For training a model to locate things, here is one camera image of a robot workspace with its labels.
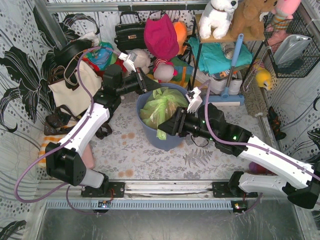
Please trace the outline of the left white sneaker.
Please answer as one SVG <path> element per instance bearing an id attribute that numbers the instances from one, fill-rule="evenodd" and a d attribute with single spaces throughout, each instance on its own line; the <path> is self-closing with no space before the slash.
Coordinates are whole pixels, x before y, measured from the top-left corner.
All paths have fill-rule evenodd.
<path id="1" fill-rule="evenodd" d="M 222 76 L 219 73 L 214 74 L 213 76 L 208 76 L 204 72 L 197 71 L 195 80 L 201 84 L 204 84 L 207 80 L 210 80 L 210 91 L 216 95 L 219 95 L 225 89 L 227 76 Z"/>

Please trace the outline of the black hat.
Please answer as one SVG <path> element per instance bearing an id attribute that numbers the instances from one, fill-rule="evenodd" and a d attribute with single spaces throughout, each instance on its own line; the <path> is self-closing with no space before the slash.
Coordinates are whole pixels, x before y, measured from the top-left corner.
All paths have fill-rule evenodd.
<path id="1" fill-rule="evenodd" d="M 93 41 L 89 39 L 77 39 L 67 44 L 61 50 L 54 50 L 54 61 L 58 66 L 66 67 L 70 60 L 82 52 L 93 46 Z"/>

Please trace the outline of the pink rolled cloth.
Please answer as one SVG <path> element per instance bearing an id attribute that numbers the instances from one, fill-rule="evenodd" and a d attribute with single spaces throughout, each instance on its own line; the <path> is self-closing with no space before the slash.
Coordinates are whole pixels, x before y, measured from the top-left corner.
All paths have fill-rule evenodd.
<path id="1" fill-rule="evenodd" d="M 95 162 L 94 155 L 89 143 L 86 145 L 81 159 L 84 165 L 86 166 L 86 168 L 93 169 L 95 167 L 96 162 Z"/>

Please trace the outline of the green trash bag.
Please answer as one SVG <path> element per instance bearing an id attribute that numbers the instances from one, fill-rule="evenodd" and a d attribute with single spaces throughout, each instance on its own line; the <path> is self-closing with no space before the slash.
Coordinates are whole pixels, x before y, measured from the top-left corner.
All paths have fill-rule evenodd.
<path id="1" fill-rule="evenodd" d="M 167 134 L 158 130 L 158 125 L 171 118 L 177 107 L 188 105 L 185 95 L 179 90 L 163 86 L 152 91 L 143 108 L 139 110 L 139 116 L 146 126 L 156 130 L 159 140 L 165 141 Z"/>

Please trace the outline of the brown teddy bear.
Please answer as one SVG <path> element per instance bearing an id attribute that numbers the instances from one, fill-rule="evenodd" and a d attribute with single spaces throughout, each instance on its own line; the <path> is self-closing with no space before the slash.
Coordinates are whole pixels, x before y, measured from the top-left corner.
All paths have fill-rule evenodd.
<path id="1" fill-rule="evenodd" d="M 264 14 L 271 12 L 277 2 L 277 0 L 244 0 L 239 3 L 230 26 L 231 36 L 237 38 L 239 34 L 243 34 L 245 28 L 248 28 L 252 37 L 257 40 L 264 33 L 261 16 L 263 18 Z"/>

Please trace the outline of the white sneaker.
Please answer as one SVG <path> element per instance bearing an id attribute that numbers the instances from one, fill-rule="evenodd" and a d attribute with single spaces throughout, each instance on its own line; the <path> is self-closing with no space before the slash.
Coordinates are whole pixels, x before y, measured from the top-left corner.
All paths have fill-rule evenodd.
<path id="1" fill-rule="evenodd" d="M 240 71 L 234 72 L 229 84 L 228 94 L 238 95 L 240 92 L 242 83 L 243 83 L 243 78 L 242 78 L 241 72 Z"/>
<path id="2" fill-rule="evenodd" d="M 201 84 L 204 84 L 207 80 L 210 80 L 210 91 L 216 95 L 219 95 L 225 89 L 227 76 L 222 76 L 219 73 L 214 74 L 213 76 L 208 76 L 204 72 L 197 71 L 195 80 Z"/>

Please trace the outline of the rainbow striped bag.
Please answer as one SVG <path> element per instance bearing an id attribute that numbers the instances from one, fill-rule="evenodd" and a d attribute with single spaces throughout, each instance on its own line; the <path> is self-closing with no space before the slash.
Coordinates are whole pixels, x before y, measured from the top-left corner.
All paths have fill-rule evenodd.
<path id="1" fill-rule="evenodd" d="M 194 67 L 187 64 L 185 61 L 179 59 L 178 57 L 173 57 L 171 60 L 168 60 L 173 63 L 174 68 L 177 70 L 177 76 L 174 76 L 171 81 L 178 83 L 180 86 L 184 86 L 190 80 L 191 74 L 194 70 Z"/>

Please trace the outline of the graphic print shirt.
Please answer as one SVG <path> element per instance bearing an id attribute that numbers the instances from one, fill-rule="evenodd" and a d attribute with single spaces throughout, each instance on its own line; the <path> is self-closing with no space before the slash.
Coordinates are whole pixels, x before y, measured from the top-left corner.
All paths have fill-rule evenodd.
<path id="1" fill-rule="evenodd" d="M 213 78 L 216 80 L 222 80 L 222 79 L 227 78 L 229 73 L 230 73 L 230 70 L 227 69 L 227 70 L 213 74 Z"/>

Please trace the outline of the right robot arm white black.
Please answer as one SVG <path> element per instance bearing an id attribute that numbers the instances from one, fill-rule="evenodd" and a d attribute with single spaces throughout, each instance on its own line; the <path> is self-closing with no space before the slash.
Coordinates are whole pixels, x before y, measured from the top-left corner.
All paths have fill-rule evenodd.
<path id="1" fill-rule="evenodd" d="M 272 148 L 250 131 L 226 122 L 224 112 L 213 104 L 201 106 L 197 114 L 178 107 L 159 130 L 170 136 L 191 134 L 213 141 L 221 152 L 250 160 L 270 174 L 235 171 L 227 183 L 227 193 L 243 197 L 250 193 L 286 196 L 294 205 L 313 209 L 320 195 L 320 165 L 299 161 Z"/>

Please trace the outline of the blue trash bin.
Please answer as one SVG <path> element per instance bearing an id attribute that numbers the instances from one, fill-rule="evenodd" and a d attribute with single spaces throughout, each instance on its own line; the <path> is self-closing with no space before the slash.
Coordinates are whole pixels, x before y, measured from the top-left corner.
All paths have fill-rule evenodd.
<path id="1" fill-rule="evenodd" d="M 169 151 L 177 147 L 182 137 L 169 135 L 158 126 L 169 120 L 178 107 L 187 107 L 187 90 L 173 83 L 162 83 L 161 88 L 140 95 L 136 103 L 136 112 L 147 140 L 154 147 Z"/>

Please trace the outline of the orange plush toy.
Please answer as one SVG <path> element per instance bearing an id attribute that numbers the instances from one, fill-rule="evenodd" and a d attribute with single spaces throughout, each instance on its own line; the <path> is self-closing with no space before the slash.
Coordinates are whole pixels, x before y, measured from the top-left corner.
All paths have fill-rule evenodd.
<path id="1" fill-rule="evenodd" d="M 182 21 L 176 21 L 173 23 L 173 27 L 176 32 L 177 43 L 179 46 L 179 51 L 178 51 L 177 55 L 182 55 L 187 48 L 187 46 L 184 45 L 184 43 L 187 39 L 187 26 Z"/>

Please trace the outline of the magenta cloth bag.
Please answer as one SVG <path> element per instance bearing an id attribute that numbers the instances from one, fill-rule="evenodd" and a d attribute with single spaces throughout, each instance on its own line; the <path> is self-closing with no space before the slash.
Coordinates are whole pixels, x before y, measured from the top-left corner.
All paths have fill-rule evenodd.
<path id="1" fill-rule="evenodd" d="M 148 51 L 158 59 L 171 60 L 179 52 L 177 34 L 166 13 L 158 20 L 147 19 L 143 37 Z"/>

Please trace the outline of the yellow duck plush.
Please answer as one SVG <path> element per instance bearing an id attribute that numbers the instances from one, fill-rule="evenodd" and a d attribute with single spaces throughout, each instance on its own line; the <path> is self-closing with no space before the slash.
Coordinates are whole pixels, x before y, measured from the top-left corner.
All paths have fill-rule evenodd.
<path id="1" fill-rule="evenodd" d="M 272 75 L 271 73 L 265 68 L 263 62 L 255 62 L 253 64 L 255 80 L 257 85 L 260 88 L 264 88 L 269 91 L 272 87 Z"/>

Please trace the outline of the cream canvas tote bag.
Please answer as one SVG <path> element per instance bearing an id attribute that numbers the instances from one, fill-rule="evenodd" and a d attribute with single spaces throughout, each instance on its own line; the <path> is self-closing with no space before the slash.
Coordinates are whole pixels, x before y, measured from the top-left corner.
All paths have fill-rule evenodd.
<path id="1" fill-rule="evenodd" d="M 94 96 L 102 86 L 102 78 L 83 60 L 79 64 L 79 72 L 82 83 Z M 79 83 L 68 88 L 66 81 L 62 79 L 49 84 L 49 88 L 53 93 L 55 106 L 66 105 L 75 116 L 86 111 L 91 104 L 91 98 Z"/>

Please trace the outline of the silver foil pouch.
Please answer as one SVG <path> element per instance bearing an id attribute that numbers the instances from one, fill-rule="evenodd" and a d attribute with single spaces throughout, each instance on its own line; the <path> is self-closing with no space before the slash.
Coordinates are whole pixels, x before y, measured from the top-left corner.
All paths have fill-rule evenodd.
<path id="1" fill-rule="evenodd" d="M 291 34 L 284 39 L 273 59 L 276 65 L 281 65 L 300 57 L 313 39 L 301 34 Z"/>

